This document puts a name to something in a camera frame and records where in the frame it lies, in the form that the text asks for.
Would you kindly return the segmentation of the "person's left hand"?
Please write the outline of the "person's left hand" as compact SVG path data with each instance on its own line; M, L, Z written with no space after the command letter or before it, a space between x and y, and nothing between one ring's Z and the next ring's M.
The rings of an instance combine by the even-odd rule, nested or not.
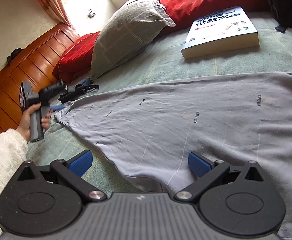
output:
M41 103L37 103L30 106L22 114L20 124L16 131L22 135L26 142L32 141L32 137L38 135L38 132L36 132L35 129L46 131L50 128L53 111L50 109L49 112L44 117L42 117L40 121L38 121L36 113L41 113L40 108Z

